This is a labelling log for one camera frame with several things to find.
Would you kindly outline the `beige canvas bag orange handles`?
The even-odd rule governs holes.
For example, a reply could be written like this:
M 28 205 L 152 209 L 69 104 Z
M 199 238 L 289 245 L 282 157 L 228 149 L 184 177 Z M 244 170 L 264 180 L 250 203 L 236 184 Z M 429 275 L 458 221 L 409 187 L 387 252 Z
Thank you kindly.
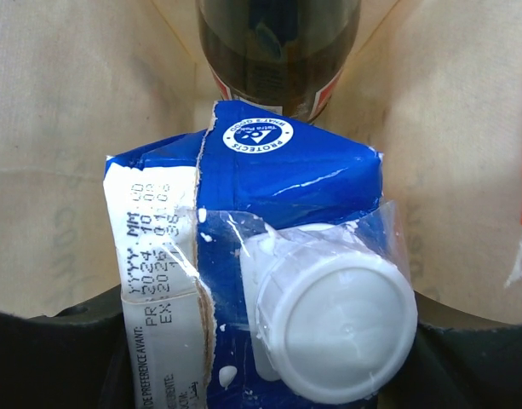
M 0 1 L 0 310 L 119 283 L 106 156 L 205 128 L 191 1 Z M 384 154 L 414 287 L 522 323 L 522 1 L 366 1 L 327 130 Z

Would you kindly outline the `blue orange juice carton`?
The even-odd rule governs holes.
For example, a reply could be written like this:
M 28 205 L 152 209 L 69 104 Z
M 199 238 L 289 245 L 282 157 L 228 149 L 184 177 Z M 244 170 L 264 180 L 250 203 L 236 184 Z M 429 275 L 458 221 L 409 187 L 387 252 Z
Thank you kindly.
M 417 306 L 374 148 L 239 101 L 106 161 L 138 408 L 374 408 Z

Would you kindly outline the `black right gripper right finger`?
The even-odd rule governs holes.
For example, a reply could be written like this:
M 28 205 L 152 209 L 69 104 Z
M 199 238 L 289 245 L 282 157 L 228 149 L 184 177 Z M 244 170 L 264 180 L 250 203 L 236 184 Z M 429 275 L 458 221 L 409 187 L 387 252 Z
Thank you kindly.
M 410 355 L 380 408 L 522 408 L 522 324 L 510 325 L 416 294 Z

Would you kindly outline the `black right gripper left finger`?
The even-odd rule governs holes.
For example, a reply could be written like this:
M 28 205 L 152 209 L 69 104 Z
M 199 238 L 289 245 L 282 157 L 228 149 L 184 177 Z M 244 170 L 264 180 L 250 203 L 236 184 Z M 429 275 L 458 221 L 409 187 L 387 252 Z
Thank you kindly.
M 0 312 L 0 408 L 132 408 L 121 289 L 53 317 Z

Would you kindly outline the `cola bottle red cap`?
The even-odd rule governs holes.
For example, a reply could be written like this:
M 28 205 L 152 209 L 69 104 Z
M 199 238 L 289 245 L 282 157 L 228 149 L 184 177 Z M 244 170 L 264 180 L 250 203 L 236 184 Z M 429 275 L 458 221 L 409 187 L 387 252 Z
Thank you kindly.
M 355 42 L 359 1 L 205 0 L 199 37 L 225 100 L 312 122 Z

